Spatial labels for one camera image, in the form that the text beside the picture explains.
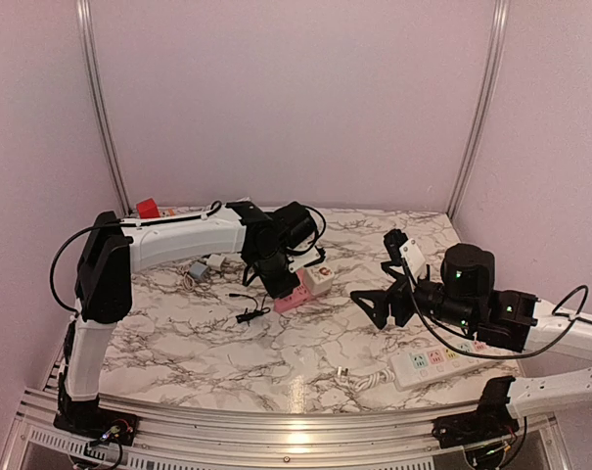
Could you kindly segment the white multicolour power strip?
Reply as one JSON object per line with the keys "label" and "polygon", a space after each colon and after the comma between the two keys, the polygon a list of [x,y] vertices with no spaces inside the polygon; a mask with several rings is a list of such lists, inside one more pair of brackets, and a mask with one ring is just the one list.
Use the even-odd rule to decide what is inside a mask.
{"label": "white multicolour power strip", "polygon": [[474,372],[498,364],[498,361],[458,354],[439,345],[403,350],[392,355],[387,364],[394,376],[396,389],[404,392]]}

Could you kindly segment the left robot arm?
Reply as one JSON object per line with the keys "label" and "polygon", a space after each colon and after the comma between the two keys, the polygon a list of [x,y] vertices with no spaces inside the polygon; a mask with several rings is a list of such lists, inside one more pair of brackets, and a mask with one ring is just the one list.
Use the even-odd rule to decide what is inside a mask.
{"label": "left robot arm", "polygon": [[76,266],[73,304],[59,372],[55,428],[96,441],[131,439],[137,418],[100,404],[100,378],[116,326],[134,305],[137,276],[183,260],[235,255],[243,284],[257,280],[273,300],[292,294],[298,273],[324,260],[327,229],[317,209],[291,202],[264,210],[249,200],[213,202],[203,211],[168,217],[119,218],[111,211],[69,236],[55,253],[49,285],[64,251],[86,240]]}

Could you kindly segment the red cube socket adapter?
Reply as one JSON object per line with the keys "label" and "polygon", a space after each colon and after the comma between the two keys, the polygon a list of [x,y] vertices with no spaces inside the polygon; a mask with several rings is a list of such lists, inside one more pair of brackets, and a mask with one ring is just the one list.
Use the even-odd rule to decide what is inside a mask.
{"label": "red cube socket adapter", "polygon": [[136,211],[141,219],[160,218],[158,204],[153,198],[137,203]]}

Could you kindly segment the black power adapter with cable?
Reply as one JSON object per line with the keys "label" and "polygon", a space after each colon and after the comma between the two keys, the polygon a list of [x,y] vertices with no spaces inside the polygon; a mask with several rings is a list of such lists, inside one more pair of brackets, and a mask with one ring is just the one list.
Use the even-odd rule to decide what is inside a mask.
{"label": "black power adapter with cable", "polygon": [[270,311],[270,306],[265,304],[266,296],[264,296],[260,302],[253,296],[247,294],[229,293],[228,297],[231,299],[241,298],[254,302],[254,307],[252,309],[246,308],[243,313],[236,315],[238,324],[250,324],[253,319],[264,316]]}

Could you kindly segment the pink triangular power strip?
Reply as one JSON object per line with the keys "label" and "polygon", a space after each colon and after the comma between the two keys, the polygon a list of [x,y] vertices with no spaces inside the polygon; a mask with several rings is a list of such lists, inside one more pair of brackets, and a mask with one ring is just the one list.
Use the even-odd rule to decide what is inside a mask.
{"label": "pink triangular power strip", "polygon": [[311,299],[311,294],[304,284],[304,271],[301,269],[297,272],[299,285],[296,286],[292,292],[282,299],[274,301],[273,309],[277,313],[285,313],[289,310],[303,305]]}

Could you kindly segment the blue small plug adapter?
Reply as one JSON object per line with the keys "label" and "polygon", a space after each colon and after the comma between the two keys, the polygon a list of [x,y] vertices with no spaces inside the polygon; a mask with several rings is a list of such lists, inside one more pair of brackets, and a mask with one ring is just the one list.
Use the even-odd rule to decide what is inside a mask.
{"label": "blue small plug adapter", "polygon": [[182,266],[180,268],[180,274],[182,276],[183,288],[191,291],[195,284],[206,281],[208,272],[208,266],[199,261],[194,261],[188,266]]}

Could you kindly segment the white cube socket adapter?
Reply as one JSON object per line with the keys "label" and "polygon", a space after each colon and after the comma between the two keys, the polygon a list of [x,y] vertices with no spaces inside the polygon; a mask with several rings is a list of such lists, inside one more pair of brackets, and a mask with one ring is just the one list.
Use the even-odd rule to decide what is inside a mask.
{"label": "white cube socket adapter", "polygon": [[313,297],[327,293],[334,283],[335,273],[326,263],[306,267],[303,270],[303,283]]}

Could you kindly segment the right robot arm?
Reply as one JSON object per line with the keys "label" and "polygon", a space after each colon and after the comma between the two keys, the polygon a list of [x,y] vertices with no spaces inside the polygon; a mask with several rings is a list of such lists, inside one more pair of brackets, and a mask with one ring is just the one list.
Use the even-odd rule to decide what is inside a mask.
{"label": "right robot arm", "polygon": [[[430,333],[441,327],[459,335],[458,345],[443,341],[439,348],[410,352],[392,367],[395,378],[409,387],[453,375],[461,358],[520,360],[554,350],[592,363],[592,315],[568,312],[533,294],[497,291],[495,257],[475,245],[459,243],[446,250],[440,279],[414,240],[387,242],[389,259],[382,270],[393,278],[384,290],[356,290],[351,300],[383,329],[392,319],[405,326],[413,316]],[[443,448],[495,439],[519,430],[519,421],[533,414],[592,404],[591,366],[539,378],[502,376],[490,379],[475,410],[439,417],[433,436]]]}

